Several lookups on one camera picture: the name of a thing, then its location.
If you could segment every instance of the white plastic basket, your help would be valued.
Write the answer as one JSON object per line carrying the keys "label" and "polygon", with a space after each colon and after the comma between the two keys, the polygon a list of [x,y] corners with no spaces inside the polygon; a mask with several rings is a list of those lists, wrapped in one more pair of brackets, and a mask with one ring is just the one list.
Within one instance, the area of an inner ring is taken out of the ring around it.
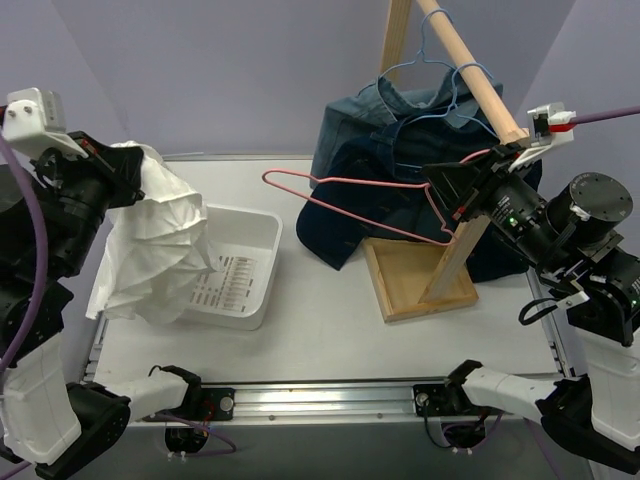
{"label": "white plastic basket", "polygon": [[208,205],[209,243],[220,272],[201,275],[181,318],[240,330],[262,324],[282,220],[273,213]]}

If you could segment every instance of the wooden dowel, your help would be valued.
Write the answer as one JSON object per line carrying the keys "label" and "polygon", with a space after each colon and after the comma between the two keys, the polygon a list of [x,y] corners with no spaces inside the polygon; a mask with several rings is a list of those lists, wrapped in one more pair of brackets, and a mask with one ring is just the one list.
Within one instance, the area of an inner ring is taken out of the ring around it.
{"label": "wooden dowel", "polygon": [[[436,0],[418,0],[418,3],[425,14],[440,8]],[[434,13],[429,18],[429,22],[456,66],[475,62],[445,13]],[[500,141],[502,143],[521,142],[526,145],[529,140],[528,132],[518,127],[482,69],[470,66],[461,70],[460,74]],[[434,271],[431,284],[420,298],[421,303],[440,298],[447,292],[489,223],[491,222],[487,217],[480,217],[458,226],[456,229],[458,241],[445,250]]]}
{"label": "wooden dowel", "polygon": [[[387,28],[384,32],[380,73],[384,73],[387,69],[402,61],[412,3],[413,0],[389,0],[389,13],[387,15]],[[396,73],[397,70],[392,70],[387,78],[395,81]]]}
{"label": "wooden dowel", "polygon": [[[440,8],[436,0],[418,0],[418,3],[425,15]],[[429,22],[457,67],[465,63],[475,62],[473,55],[471,55],[471,52],[469,52],[469,49],[444,12],[434,13],[429,18]],[[471,90],[493,130],[503,143],[518,141],[527,137],[522,129],[518,127],[513,116],[509,113],[509,110],[507,110],[502,99],[480,67],[466,67],[460,71],[460,75],[464,78],[469,90]]]}

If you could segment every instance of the wooden base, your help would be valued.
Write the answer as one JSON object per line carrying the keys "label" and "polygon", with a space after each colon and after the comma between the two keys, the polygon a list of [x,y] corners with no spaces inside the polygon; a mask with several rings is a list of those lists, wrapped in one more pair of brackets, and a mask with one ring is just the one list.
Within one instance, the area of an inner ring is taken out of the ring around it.
{"label": "wooden base", "polygon": [[444,247],[379,238],[366,239],[363,247],[385,323],[468,307],[478,301],[478,293],[463,267],[446,294],[419,303]]}

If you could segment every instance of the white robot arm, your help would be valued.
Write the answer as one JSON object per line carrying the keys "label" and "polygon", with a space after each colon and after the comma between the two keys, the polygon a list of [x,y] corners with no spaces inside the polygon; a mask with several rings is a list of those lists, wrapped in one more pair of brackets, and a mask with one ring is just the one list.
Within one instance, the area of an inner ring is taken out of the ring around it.
{"label": "white robot arm", "polygon": [[1,165],[0,223],[10,225],[12,234],[0,238],[0,355],[7,366],[0,371],[0,455],[37,464],[43,478],[66,479],[109,449],[131,421],[166,410],[192,417],[202,403],[200,378],[169,366],[119,385],[65,385],[61,311],[73,295],[57,280],[80,272],[108,208],[143,198],[143,152],[110,148],[83,132],[67,134],[53,92],[12,93],[0,113],[6,142],[32,159],[38,181],[28,178],[45,222],[48,252],[46,283],[39,285],[44,294],[29,320],[33,325],[20,337],[18,327],[27,323],[25,310],[38,282],[33,275],[37,234],[11,165]]}
{"label": "white robot arm", "polygon": [[551,296],[525,306],[519,321],[526,326],[565,310],[582,340],[588,375],[541,382],[467,361],[448,379],[452,403],[521,415],[541,424],[566,450],[635,474],[640,470],[640,259],[620,248],[622,236],[614,230],[631,214],[633,201],[619,182],[593,172],[578,175],[550,201],[539,196],[521,174],[547,147],[573,138],[575,114],[551,104],[529,115],[532,148],[499,145],[469,165],[425,166],[423,173],[454,218],[488,216],[535,268]]}

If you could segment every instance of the white table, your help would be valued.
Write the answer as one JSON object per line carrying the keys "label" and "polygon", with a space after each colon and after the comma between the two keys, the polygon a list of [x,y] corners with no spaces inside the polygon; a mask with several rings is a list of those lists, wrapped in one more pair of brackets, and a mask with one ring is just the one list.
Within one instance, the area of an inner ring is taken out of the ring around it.
{"label": "white table", "polygon": [[[522,327],[532,299],[524,275],[477,285],[472,308],[385,325],[361,251],[337,272],[303,247],[303,201],[260,179],[272,167],[309,171],[301,160],[180,161],[171,168],[212,203],[276,212],[280,262],[264,323],[253,332],[207,325],[111,321],[96,371],[100,383],[174,364],[210,382],[306,382],[442,377],[465,359],[517,374],[556,371],[540,324]],[[308,191],[307,181],[281,177]]]}

